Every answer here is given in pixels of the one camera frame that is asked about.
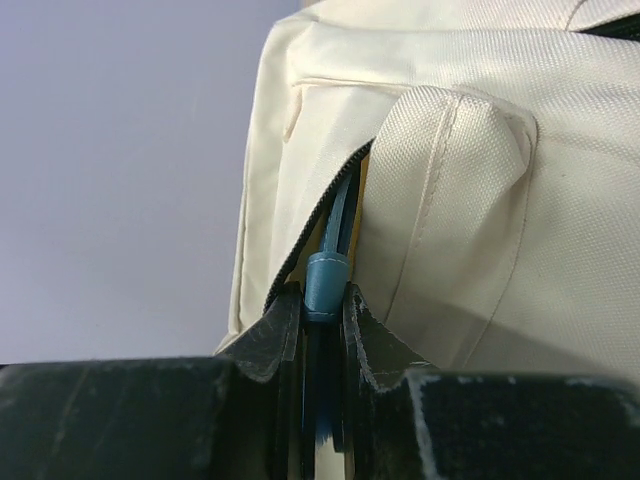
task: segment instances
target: zipper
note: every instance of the zipper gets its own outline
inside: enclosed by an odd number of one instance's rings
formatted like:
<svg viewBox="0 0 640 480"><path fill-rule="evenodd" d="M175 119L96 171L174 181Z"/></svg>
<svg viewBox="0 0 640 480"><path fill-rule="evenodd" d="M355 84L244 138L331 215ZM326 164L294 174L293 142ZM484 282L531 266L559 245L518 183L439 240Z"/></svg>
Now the zipper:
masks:
<svg viewBox="0 0 640 480"><path fill-rule="evenodd" d="M287 259L285 260L284 264L282 265L282 267L280 267L280 270L278 270L276 278L273 280L273 283L271 284L271 288L269 288L269 293L267 294L267 299L264 304L264 313L266 313L267 310L269 310L269 307L278 296L278 293L280 293L280 289L283 287L284 283L286 282L287 277L293 271L296 264L298 263L298 257L300 256L300 253L302 252L302 249L304 248L306 243L309 241L311 232L313 232L313 229L315 228L316 224L320 220L320 217L322 216L322 212L326 210L329 202L335 196L338 190L338 187L340 187L342 183L342 180L344 180L344 178L350 173L353 173L353 170L357 168L360 165L360 163L362 163L362 161L366 158L367 155L369 155L372 144L373 144L373 139L369 140L362 147L360 147L358 150L356 150L351 154L351 156L347 159L344 165L342 165L342 168L340 169L340 171L336 174L335 177L333 177L333 180L331 181L331 183L329 184L325 192L322 194L322 197L320 197L320 200L318 200L318 203L316 204L313 211L311 212L311 215L309 216L307 223L305 223L304 228L302 229L302 232L298 237L298 240L293 246L293 249L291 250L291 252L289 252L289 255L287 256Z"/></svg>
<svg viewBox="0 0 640 480"><path fill-rule="evenodd" d="M583 30L581 33L640 42L640 14L598 25L597 27Z"/></svg>

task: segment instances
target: gray surface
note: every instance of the gray surface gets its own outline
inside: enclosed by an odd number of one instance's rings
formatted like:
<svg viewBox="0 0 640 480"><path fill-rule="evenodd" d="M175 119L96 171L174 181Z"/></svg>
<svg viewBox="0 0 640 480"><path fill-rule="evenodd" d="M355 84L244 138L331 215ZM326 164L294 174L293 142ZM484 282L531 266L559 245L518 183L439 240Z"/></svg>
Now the gray surface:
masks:
<svg viewBox="0 0 640 480"><path fill-rule="evenodd" d="M296 0L0 3L0 363L207 354Z"/></svg>

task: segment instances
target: canvas bag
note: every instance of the canvas bag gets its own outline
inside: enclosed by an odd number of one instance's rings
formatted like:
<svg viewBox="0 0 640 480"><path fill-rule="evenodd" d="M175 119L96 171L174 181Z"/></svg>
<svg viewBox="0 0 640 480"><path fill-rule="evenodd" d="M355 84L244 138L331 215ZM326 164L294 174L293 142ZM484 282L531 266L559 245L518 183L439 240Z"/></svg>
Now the canvas bag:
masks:
<svg viewBox="0 0 640 480"><path fill-rule="evenodd" d="M640 381L640 43L577 33L638 13L328 0L278 22L221 348L261 317L327 188L375 138L353 279L378 319L441 368Z"/></svg>

